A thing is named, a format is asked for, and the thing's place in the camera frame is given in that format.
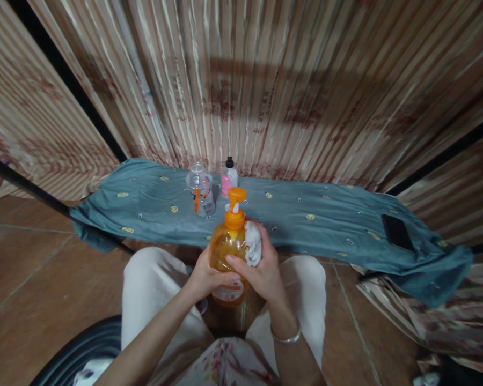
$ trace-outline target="knee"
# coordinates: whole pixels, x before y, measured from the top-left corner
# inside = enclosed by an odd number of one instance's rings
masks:
[[[169,255],[168,252],[157,247],[147,247],[140,249],[130,258],[127,266],[123,271],[123,274],[124,276],[127,276],[147,272],[148,270],[153,269],[153,267],[155,265],[158,265],[161,261],[167,259],[167,255]]]
[[[295,255],[281,264],[283,277],[294,274],[301,280],[314,281],[325,285],[326,271],[322,264],[313,256]]]

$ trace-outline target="bracelet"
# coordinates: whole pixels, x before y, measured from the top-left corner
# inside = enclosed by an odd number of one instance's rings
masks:
[[[301,324],[299,323],[299,319],[297,319],[297,326],[299,327],[297,333],[295,334],[294,337],[291,337],[289,339],[279,339],[277,336],[275,336],[274,331],[272,330],[272,325],[270,325],[270,333],[272,334],[272,338],[274,338],[275,341],[281,343],[281,344],[293,344],[297,343],[302,335],[302,329],[301,329]]]

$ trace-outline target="black phone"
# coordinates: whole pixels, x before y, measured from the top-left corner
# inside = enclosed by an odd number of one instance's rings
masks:
[[[385,227],[386,238],[394,247],[398,247],[410,252],[415,252],[412,240],[409,238],[406,224],[401,219],[382,214],[383,225]]]

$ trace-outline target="white pants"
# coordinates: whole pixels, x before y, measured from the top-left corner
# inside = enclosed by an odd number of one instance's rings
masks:
[[[326,315],[326,274],[312,256],[294,256],[280,265],[281,276],[304,338],[322,368]],[[124,271],[122,298],[122,350],[184,286],[188,275],[184,263],[156,247],[136,252]],[[270,315],[265,306],[247,331],[245,340],[261,351],[276,374]],[[193,307],[170,341],[158,368],[166,366],[184,351],[198,352],[191,364],[214,339]]]

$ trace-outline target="floor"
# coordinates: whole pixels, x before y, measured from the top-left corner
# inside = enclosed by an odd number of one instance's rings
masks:
[[[129,244],[135,249],[146,245]],[[200,252],[162,247],[186,263]],[[121,313],[128,260],[119,250],[102,255],[80,242],[69,220],[35,200],[1,199],[0,386],[29,384],[72,337]],[[321,263],[327,277],[322,370],[329,384],[411,385],[418,373],[417,345],[360,293],[357,273],[348,264]],[[261,307],[252,292],[245,306],[234,310],[210,301],[204,319],[211,328],[246,330]]]

